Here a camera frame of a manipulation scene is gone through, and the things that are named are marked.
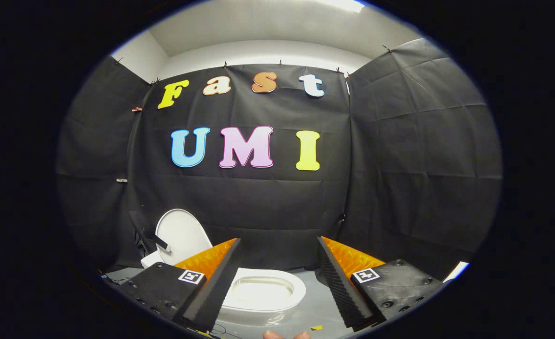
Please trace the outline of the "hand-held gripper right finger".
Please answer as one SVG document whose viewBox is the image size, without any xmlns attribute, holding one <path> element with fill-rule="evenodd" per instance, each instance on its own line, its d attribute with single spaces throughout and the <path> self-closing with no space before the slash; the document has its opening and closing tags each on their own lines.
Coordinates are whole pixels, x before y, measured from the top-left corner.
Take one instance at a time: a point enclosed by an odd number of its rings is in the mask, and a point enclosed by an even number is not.
<svg viewBox="0 0 555 339">
<path fill-rule="evenodd" d="M 347 328 L 363 330 L 390 321 L 444 285 L 406 260 L 384 262 L 324 236 L 317 241 L 321 274 Z"/>
</svg>

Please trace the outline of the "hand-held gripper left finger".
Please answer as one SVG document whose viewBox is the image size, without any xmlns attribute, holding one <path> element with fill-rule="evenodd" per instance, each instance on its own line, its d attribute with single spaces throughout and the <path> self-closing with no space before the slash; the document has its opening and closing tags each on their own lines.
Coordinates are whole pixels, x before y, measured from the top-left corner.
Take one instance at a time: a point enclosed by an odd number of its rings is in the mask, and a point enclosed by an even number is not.
<svg viewBox="0 0 555 339">
<path fill-rule="evenodd" d="M 154 263 L 117 290 L 165 321 L 209 332 L 238 271 L 240 243 L 225 241 L 175 265 Z"/>
</svg>

